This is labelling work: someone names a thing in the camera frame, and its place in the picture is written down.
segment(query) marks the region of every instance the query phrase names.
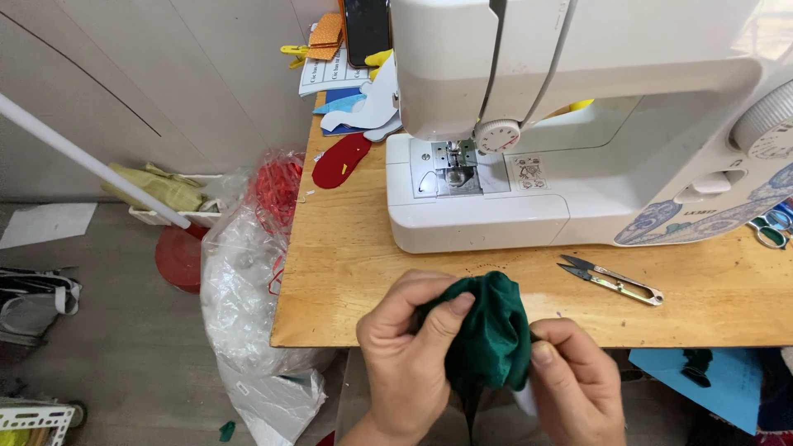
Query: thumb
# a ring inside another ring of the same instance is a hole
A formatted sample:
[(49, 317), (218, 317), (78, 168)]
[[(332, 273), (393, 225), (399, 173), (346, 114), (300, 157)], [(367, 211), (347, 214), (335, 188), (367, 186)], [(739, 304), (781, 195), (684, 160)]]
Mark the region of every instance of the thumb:
[(531, 345), (531, 366), (534, 369), (531, 380), (544, 387), (562, 418), (585, 407), (582, 403), (586, 403), (587, 398), (573, 369), (550, 342), (540, 340)]
[(462, 322), (471, 310), (474, 300), (473, 294), (463, 293), (430, 311), (413, 340), (422, 355), (426, 355), (427, 358), (440, 358), (443, 361), (451, 341), (460, 332)]

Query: sewing machine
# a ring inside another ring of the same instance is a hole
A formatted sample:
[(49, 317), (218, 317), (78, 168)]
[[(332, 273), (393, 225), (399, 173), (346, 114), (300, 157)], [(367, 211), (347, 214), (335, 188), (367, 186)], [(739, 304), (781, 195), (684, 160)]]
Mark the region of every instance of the sewing machine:
[(391, 17), (407, 252), (686, 243), (793, 194), (792, 1), (392, 0)]

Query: wooden tabletop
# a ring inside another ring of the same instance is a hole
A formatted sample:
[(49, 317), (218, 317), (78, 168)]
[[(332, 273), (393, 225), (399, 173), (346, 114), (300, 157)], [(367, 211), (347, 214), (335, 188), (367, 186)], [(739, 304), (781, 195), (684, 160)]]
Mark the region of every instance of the wooden tabletop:
[[(318, 104), (324, 103), (319, 94)], [(312, 181), (312, 160), (340, 137), (314, 117), (281, 295), (275, 347), (357, 345), (355, 324), (410, 268), (458, 276), (502, 271), (520, 284), (529, 321), (570, 317), (605, 348), (793, 344), (793, 249), (769, 249), (742, 226), (692, 244), (517, 248), (414, 255), (393, 242), (385, 202), (385, 143), (373, 144), (335, 189)], [(305, 192), (315, 190), (314, 194)], [(646, 306), (556, 265), (560, 254), (589, 260), (665, 294)]]

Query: white wall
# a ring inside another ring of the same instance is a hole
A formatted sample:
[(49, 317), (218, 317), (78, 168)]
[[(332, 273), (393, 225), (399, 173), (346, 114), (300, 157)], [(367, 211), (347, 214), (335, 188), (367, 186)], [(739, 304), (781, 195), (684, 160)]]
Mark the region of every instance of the white wall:
[[(278, 49), (304, 43), (308, 26), (337, 9), (336, 0), (0, 0), (19, 24), (0, 16), (0, 91), (103, 162), (222, 172), (269, 145), (305, 144), (313, 97), (297, 95), (300, 71)], [(0, 199), (102, 194), (4, 118), (0, 160)]]

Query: sewing machine label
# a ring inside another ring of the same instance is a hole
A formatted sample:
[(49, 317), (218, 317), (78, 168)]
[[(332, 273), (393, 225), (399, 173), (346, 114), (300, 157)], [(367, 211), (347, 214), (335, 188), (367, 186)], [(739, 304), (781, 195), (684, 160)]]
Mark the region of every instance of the sewing machine label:
[(508, 160), (519, 190), (550, 189), (542, 161), (536, 155), (517, 155)]

